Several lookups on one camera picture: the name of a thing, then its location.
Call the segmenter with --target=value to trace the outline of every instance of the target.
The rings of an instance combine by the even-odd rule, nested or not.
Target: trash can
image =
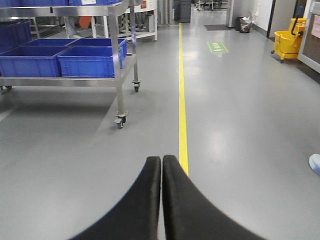
[[[240,19],[242,19],[242,18],[243,18],[243,16],[238,16],[238,17],[235,18],[235,23],[234,23],[235,28],[234,28],[234,30],[236,30],[238,32],[241,30]]]
[[[252,19],[250,17],[243,17],[240,19],[240,33],[248,34],[252,27]]]

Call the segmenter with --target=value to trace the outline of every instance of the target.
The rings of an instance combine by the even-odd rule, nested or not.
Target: doorway
[[[288,30],[291,19],[299,7],[306,7],[307,0],[273,0],[266,37],[273,40],[276,31]]]

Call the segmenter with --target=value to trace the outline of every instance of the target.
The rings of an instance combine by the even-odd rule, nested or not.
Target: yellow mop bucket
[[[280,56],[280,62],[284,59],[297,59],[302,36],[306,27],[307,18],[298,18],[303,12],[303,7],[300,7],[296,18],[291,19],[289,30],[276,31],[274,40],[274,50],[271,54],[277,53]]]

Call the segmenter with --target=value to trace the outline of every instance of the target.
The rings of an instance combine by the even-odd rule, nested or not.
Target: caster wheel
[[[125,126],[126,121],[127,121],[127,118],[126,118],[126,117],[121,117],[121,121],[120,121],[119,123],[117,123],[118,128],[119,128],[119,129],[122,129],[122,128]]]

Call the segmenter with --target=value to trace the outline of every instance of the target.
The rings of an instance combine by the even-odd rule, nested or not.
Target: yellow floor line
[[[185,173],[189,175],[184,51],[181,23],[179,24],[179,161]]]

